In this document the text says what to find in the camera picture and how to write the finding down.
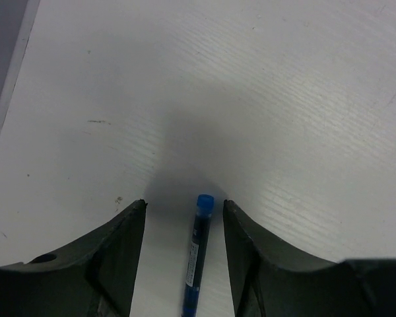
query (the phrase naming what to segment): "blue marker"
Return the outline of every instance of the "blue marker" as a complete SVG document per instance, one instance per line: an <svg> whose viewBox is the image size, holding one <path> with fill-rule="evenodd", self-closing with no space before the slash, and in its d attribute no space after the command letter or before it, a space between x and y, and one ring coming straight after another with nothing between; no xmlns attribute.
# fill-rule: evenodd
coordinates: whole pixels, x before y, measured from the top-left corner
<svg viewBox="0 0 396 317"><path fill-rule="evenodd" d="M197 312L199 288L203 277L205 251L207 250L209 239L214 198L210 195L198 196L197 207L187 265L182 317L194 317Z"/></svg>

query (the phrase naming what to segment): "white surface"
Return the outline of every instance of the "white surface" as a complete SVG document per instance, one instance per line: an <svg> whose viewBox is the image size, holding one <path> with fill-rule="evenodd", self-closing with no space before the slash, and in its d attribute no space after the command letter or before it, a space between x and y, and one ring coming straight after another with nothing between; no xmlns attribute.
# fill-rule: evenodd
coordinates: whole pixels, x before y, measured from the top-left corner
<svg viewBox="0 0 396 317"><path fill-rule="evenodd" d="M132 316L178 316L201 192L330 260L396 256L396 0L42 0L16 85L0 265L143 197ZM218 218L198 316L232 315Z"/></svg>

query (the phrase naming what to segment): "hole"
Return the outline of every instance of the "hole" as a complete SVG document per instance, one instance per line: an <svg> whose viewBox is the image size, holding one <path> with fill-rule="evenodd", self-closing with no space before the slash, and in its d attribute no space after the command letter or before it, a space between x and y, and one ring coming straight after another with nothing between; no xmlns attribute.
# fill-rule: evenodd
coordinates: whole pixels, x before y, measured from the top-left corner
<svg viewBox="0 0 396 317"><path fill-rule="evenodd" d="M46 262L51 262L53 260L57 259L57 256L52 253L47 253L43 254L42 256L37 256L35 259L33 259L30 263L46 263Z"/></svg>

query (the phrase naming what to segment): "gray wall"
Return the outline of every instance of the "gray wall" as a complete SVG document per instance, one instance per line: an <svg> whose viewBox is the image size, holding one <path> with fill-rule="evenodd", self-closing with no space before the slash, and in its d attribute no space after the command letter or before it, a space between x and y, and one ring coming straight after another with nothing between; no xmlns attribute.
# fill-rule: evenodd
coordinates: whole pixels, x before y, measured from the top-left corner
<svg viewBox="0 0 396 317"><path fill-rule="evenodd" d="M0 131L39 2L0 1Z"/></svg>

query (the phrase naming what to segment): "blue marker cap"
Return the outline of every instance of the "blue marker cap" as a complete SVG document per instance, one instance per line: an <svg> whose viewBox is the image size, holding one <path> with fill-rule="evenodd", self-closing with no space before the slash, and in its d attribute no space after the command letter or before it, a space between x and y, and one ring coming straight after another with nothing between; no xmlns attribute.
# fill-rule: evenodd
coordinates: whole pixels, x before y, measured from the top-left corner
<svg viewBox="0 0 396 317"><path fill-rule="evenodd" d="M197 206L206 214L210 215L214 207L214 197L205 194L199 195Z"/></svg>

